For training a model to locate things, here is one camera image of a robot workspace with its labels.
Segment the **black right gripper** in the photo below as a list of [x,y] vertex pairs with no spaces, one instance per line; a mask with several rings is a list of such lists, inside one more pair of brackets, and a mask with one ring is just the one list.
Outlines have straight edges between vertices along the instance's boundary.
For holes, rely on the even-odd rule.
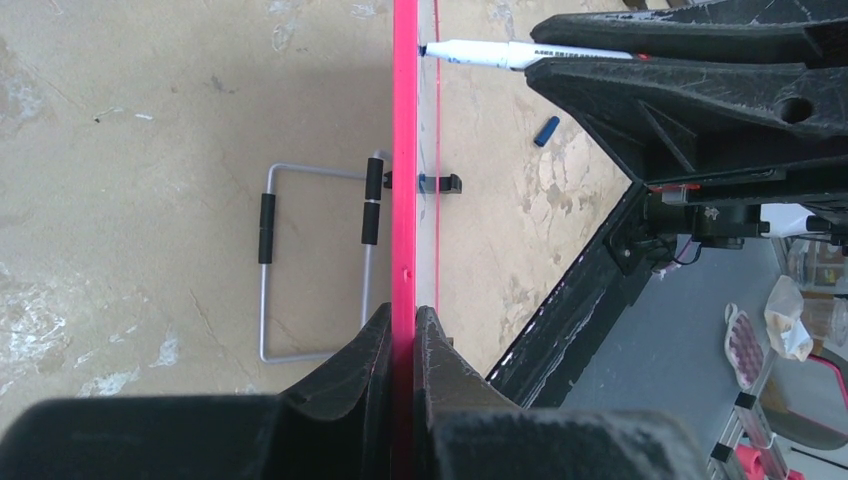
[[631,178],[693,185],[687,205],[799,204],[847,223],[847,73],[808,68],[846,66],[846,2],[558,14],[531,37],[706,61],[547,59],[527,69],[527,85]]

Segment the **red framed whiteboard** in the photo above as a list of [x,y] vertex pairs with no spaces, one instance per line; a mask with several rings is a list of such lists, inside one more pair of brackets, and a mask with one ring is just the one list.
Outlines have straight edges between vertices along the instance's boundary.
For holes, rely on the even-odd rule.
[[439,297],[440,65],[419,53],[439,39],[435,1],[393,4],[391,476],[419,479],[414,413],[416,315]]

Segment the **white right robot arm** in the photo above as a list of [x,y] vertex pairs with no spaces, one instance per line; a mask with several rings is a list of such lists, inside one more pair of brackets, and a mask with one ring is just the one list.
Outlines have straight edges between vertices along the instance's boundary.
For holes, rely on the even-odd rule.
[[559,14],[531,36],[618,52],[525,73],[646,192],[614,247],[678,233],[712,248],[808,232],[846,245],[845,2]]

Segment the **blue whiteboard marker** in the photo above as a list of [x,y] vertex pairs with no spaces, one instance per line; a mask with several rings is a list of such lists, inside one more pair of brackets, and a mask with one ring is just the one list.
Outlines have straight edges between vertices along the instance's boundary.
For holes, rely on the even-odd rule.
[[650,59],[650,56],[641,53],[634,54],[617,50],[517,41],[491,42],[453,39],[428,42],[419,46],[418,51],[421,57],[432,57],[452,64],[485,66],[516,72],[524,71],[534,63],[546,58]]

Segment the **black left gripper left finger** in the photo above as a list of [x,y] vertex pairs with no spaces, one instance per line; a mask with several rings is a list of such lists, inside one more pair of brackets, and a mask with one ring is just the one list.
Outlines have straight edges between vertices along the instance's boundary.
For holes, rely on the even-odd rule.
[[52,399],[1,440],[5,479],[386,479],[391,307],[278,394]]

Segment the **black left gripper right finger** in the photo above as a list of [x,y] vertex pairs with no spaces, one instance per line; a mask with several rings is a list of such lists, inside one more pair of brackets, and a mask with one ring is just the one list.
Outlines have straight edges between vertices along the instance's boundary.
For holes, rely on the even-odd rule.
[[420,479],[704,479],[706,460],[656,411],[523,409],[416,314],[415,472]]

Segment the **blue marker cap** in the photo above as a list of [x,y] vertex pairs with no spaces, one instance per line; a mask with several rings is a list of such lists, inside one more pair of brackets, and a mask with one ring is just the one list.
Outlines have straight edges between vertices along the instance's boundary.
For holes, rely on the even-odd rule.
[[544,147],[550,141],[559,124],[560,118],[558,116],[548,118],[533,138],[533,144],[539,148]]

